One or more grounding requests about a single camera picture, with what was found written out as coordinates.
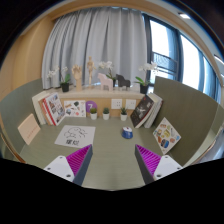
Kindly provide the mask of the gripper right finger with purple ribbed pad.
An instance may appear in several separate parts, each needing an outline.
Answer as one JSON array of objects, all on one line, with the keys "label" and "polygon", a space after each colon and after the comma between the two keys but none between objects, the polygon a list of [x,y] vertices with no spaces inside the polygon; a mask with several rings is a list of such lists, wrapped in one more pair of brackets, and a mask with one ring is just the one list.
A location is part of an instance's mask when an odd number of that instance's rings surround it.
[{"label": "gripper right finger with purple ribbed pad", "polygon": [[182,166],[170,156],[159,156],[138,144],[135,145],[135,156],[146,184],[182,169]]}]

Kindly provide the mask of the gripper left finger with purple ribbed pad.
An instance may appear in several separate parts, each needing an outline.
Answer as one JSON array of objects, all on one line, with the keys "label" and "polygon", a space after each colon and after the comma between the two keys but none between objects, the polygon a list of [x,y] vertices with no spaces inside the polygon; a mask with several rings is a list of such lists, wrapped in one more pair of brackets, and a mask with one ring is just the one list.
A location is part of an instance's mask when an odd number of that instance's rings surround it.
[{"label": "gripper left finger with purple ribbed pad", "polygon": [[58,156],[44,170],[81,186],[92,155],[92,145],[87,145],[67,157]]}]

